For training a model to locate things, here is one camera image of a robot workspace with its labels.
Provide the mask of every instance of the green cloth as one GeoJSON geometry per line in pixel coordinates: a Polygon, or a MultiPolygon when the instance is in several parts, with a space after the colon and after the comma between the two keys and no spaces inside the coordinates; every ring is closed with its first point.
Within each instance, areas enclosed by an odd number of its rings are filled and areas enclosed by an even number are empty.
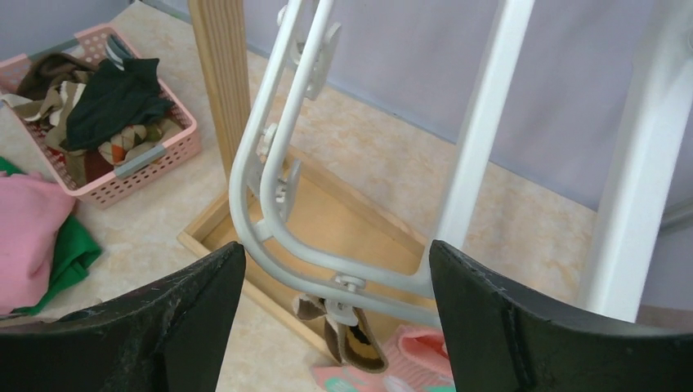
{"type": "Polygon", "coordinates": [[[123,70],[110,60],[99,63],[79,102],[67,118],[68,151],[97,149],[129,125],[150,125],[163,118],[173,102],[159,97],[159,59],[125,59],[123,70]]]}
{"type": "MultiPolygon", "coordinates": [[[[0,172],[9,176],[24,174],[3,157],[0,157],[0,172]]],[[[100,255],[101,247],[87,229],[77,218],[68,216],[56,237],[48,291],[36,305],[15,309],[13,313],[38,314],[59,292],[82,282],[89,275],[87,269],[100,255]]]]}

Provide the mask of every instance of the brown sock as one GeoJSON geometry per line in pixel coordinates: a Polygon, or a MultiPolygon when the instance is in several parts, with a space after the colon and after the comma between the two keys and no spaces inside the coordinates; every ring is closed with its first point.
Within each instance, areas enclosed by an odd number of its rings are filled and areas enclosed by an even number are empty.
{"type": "Polygon", "coordinates": [[[338,324],[327,314],[324,299],[301,294],[294,300],[293,311],[303,321],[325,317],[325,343],[339,363],[350,364],[369,373],[385,372],[387,369],[387,358],[375,340],[363,310],[354,308],[358,325],[350,327],[338,324]]]}

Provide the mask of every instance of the pink plastic basket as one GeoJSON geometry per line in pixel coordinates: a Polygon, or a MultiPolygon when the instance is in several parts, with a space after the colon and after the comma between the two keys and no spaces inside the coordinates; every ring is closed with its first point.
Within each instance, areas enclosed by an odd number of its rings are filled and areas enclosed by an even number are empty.
{"type": "MultiPolygon", "coordinates": [[[[61,43],[49,50],[32,56],[20,55],[0,63],[0,93],[14,92],[21,79],[26,75],[32,60],[50,51],[64,51],[88,62],[103,60],[106,57],[106,39],[110,34],[115,35],[124,43],[135,57],[141,57],[112,25],[100,24],[75,34],[75,39],[61,43]]],[[[41,153],[62,189],[85,203],[104,209],[163,176],[202,150],[197,132],[197,122],[161,79],[159,79],[159,84],[163,91],[161,96],[168,98],[175,104],[172,109],[172,116],[182,125],[183,131],[164,141],[149,153],[127,163],[126,167],[119,167],[82,187],[78,187],[65,170],[65,159],[62,154],[43,144],[44,131],[34,124],[22,121],[19,117],[17,120],[22,123],[31,136],[35,147],[41,153]]]]}

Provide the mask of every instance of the pink towel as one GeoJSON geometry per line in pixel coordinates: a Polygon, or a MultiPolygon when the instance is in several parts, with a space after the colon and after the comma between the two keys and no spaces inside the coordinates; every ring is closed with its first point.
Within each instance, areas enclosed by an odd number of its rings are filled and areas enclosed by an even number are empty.
{"type": "Polygon", "coordinates": [[[73,207],[74,198],[39,173],[0,172],[0,314],[46,293],[56,235],[73,207]]]}
{"type": "Polygon", "coordinates": [[[382,350],[390,363],[383,373],[313,367],[313,377],[328,392],[455,391],[442,331],[402,325],[382,350]]]}

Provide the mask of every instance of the white plastic clip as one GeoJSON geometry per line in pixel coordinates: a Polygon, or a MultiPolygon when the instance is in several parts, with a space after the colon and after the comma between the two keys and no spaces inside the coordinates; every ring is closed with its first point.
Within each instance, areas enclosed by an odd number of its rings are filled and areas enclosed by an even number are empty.
{"type": "MultiPolygon", "coordinates": [[[[337,275],[333,281],[343,284],[350,292],[355,292],[356,289],[364,288],[366,282],[363,279],[354,278],[353,276],[337,275]]],[[[359,318],[354,313],[354,308],[351,305],[345,305],[341,302],[333,300],[325,300],[325,310],[328,316],[337,323],[355,327],[359,325],[359,318]]]]}
{"type": "MultiPolygon", "coordinates": [[[[311,11],[312,16],[314,17],[318,2],[320,2],[320,0],[313,0],[312,2],[313,7],[311,8],[311,11]]],[[[286,7],[287,6],[284,6],[279,11],[279,14],[277,15],[277,25],[282,24],[284,15],[286,14],[286,7]]],[[[323,90],[325,82],[327,81],[329,67],[332,65],[332,58],[334,58],[334,52],[337,48],[341,31],[342,25],[335,23],[325,33],[322,45],[320,46],[320,53],[318,55],[318,59],[315,61],[311,80],[308,82],[308,88],[306,90],[306,98],[309,100],[316,100],[320,92],[323,90]]],[[[305,43],[306,35],[300,30],[300,28],[296,28],[296,32],[292,37],[289,48],[289,56],[295,65],[298,65],[298,63],[301,61],[301,53],[305,43]]]]}
{"type": "Polygon", "coordinates": [[[260,197],[260,180],[262,179],[262,171],[265,165],[260,160],[257,154],[250,154],[248,158],[248,179],[247,185],[250,191],[253,192],[256,198],[260,197]]]}
{"type": "Polygon", "coordinates": [[[274,237],[264,219],[255,222],[255,224],[253,224],[253,230],[255,231],[257,241],[261,243],[264,243],[266,240],[274,237]]]}
{"type": "Polygon", "coordinates": [[[277,124],[273,122],[269,127],[265,128],[262,133],[262,139],[260,139],[259,146],[257,147],[257,152],[260,155],[267,156],[270,153],[270,148],[272,147],[272,141],[275,139],[275,134],[277,133],[277,124]]]}
{"type": "Polygon", "coordinates": [[[288,221],[291,215],[293,204],[296,202],[296,192],[298,191],[298,181],[301,178],[301,161],[294,159],[286,178],[279,178],[276,190],[276,200],[279,206],[279,215],[288,221]]]}

